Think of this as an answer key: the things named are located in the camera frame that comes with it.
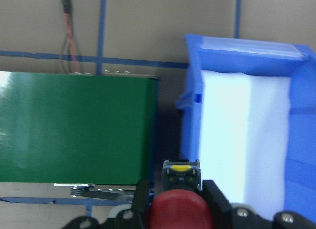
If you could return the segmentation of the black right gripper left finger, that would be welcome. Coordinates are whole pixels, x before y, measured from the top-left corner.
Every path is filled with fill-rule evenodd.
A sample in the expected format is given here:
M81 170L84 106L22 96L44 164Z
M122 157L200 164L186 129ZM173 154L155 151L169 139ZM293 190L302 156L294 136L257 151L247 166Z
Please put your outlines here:
M144 229L149 209L149 182L140 180L136 185L130 209L124 209L116 216L117 229Z

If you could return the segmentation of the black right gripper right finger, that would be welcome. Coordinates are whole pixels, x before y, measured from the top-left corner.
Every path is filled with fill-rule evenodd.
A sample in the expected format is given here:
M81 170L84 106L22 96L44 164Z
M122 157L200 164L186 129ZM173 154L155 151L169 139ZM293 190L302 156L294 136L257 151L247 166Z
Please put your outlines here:
M213 180L202 182L202 196L212 214L215 229L258 229L254 211L245 204L230 203Z

